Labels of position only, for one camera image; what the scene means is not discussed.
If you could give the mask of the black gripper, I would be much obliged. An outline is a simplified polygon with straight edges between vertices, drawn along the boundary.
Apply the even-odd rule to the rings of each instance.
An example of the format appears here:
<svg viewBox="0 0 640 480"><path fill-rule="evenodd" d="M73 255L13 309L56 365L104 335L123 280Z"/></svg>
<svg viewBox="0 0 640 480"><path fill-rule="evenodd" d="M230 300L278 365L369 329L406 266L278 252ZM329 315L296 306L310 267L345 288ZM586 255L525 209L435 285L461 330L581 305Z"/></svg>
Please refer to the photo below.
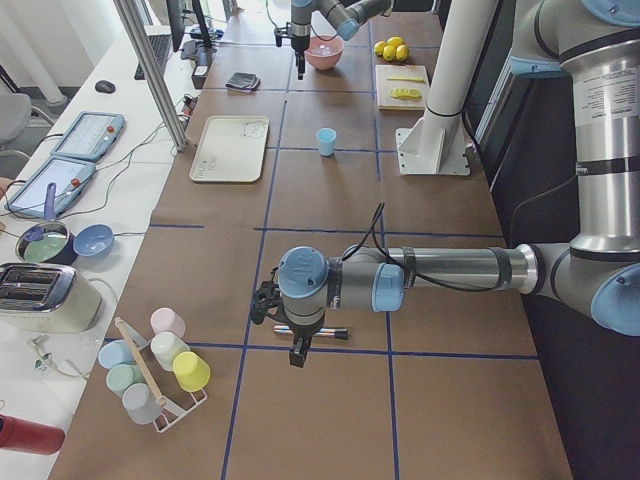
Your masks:
<svg viewBox="0 0 640 480"><path fill-rule="evenodd" d="M307 50L307 36L293 35L291 38L291 47L295 51L297 79L303 80L306 71L306 60L304 52Z"/></svg>
<svg viewBox="0 0 640 480"><path fill-rule="evenodd" d="M293 344L289 350L289 363L294 367L303 367L310 348L310 339L320 330L320 321L301 325L293 321L289 324L294 335Z"/></svg>

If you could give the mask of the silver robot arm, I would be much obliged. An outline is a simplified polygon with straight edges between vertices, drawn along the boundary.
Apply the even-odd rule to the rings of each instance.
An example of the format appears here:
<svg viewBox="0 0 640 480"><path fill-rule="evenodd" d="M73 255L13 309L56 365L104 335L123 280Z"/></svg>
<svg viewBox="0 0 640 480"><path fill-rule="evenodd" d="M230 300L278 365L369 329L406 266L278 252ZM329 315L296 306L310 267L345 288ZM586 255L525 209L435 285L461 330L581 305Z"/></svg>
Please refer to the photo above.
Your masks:
<svg viewBox="0 0 640 480"><path fill-rule="evenodd" d="M254 294L251 317L289 326L289 361L305 363L329 309L391 312L404 292L543 295L623 335L639 332L639 5L635 1L520 1L512 71L572 80L580 230L568 243L512 249L354 245L339 257L286 252Z"/></svg>
<svg viewBox="0 0 640 480"><path fill-rule="evenodd" d="M343 40L350 40L369 19L389 14L392 0L362 0L345 6L339 0L295 0L291 2L291 18L286 33L295 52L297 77L302 80L306 62L304 53L310 47L312 14L319 11Z"/></svg>

